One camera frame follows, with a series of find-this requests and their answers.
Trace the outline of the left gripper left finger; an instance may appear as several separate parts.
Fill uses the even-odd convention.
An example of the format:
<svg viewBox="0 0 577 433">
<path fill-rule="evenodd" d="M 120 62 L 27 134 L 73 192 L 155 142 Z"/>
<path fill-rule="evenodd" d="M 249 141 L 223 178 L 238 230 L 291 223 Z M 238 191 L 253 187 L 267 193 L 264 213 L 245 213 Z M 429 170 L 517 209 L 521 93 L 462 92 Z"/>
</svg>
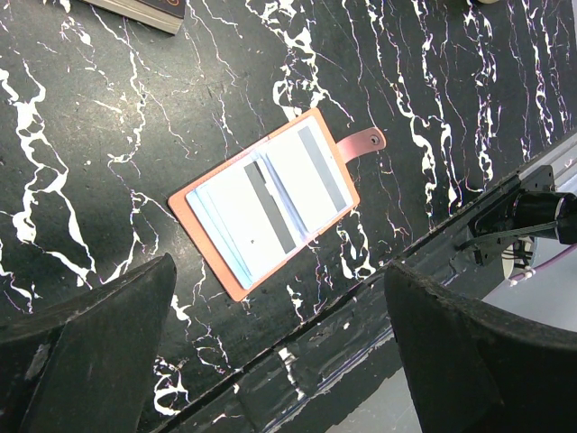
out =
<svg viewBox="0 0 577 433">
<path fill-rule="evenodd" d="M 1 326 L 3 432 L 134 432 L 177 268 L 166 253 Z"/>
</svg>

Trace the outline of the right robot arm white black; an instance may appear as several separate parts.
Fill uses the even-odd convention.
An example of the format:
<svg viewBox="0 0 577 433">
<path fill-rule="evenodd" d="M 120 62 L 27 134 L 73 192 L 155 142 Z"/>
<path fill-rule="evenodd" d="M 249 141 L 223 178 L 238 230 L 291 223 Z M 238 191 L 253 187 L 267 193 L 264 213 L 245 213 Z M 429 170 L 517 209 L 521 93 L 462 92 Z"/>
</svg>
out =
<svg viewBox="0 0 577 433">
<path fill-rule="evenodd" d="M 570 192 L 521 193 L 513 207 L 515 229 L 531 228 L 535 237 L 576 244 L 576 196 Z"/>
</svg>

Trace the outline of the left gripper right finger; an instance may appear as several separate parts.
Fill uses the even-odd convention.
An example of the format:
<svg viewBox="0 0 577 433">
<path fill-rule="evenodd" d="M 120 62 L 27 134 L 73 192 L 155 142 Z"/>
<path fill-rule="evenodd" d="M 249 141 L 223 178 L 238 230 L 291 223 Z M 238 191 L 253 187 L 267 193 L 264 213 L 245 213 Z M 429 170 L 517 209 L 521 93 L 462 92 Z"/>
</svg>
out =
<svg viewBox="0 0 577 433">
<path fill-rule="evenodd" d="M 464 297 L 400 262 L 384 293 L 425 432 L 574 432 L 576 335 Z"/>
</svg>

